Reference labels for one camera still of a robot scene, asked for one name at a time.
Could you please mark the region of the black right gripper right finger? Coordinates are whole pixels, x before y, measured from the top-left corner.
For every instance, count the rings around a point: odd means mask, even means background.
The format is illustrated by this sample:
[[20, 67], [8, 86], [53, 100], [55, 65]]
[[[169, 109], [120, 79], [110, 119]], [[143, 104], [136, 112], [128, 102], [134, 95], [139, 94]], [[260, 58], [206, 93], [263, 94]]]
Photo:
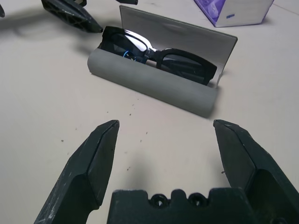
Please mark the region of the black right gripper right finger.
[[272, 156], [237, 124], [213, 123], [222, 165], [233, 188], [241, 188], [261, 224], [297, 224], [299, 193]]

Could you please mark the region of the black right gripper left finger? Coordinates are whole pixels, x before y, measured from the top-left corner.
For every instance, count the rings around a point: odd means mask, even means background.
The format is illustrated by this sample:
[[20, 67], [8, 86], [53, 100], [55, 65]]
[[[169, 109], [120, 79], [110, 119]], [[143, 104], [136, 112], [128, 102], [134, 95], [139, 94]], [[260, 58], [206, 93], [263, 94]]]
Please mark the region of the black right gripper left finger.
[[120, 123], [101, 124], [72, 154], [39, 212], [36, 224], [85, 224], [102, 205]]

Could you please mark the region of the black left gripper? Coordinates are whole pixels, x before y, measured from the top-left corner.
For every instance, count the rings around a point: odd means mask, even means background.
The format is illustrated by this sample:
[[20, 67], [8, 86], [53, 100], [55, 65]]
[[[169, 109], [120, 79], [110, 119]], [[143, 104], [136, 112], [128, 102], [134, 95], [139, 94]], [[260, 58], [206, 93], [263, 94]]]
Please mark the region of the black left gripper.
[[[86, 0], [42, 0], [43, 8], [64, 23], [87, 33], [102, 33], [103, 27], [84, 9]], [[5, 11], [0, 4], [0, 17]]]

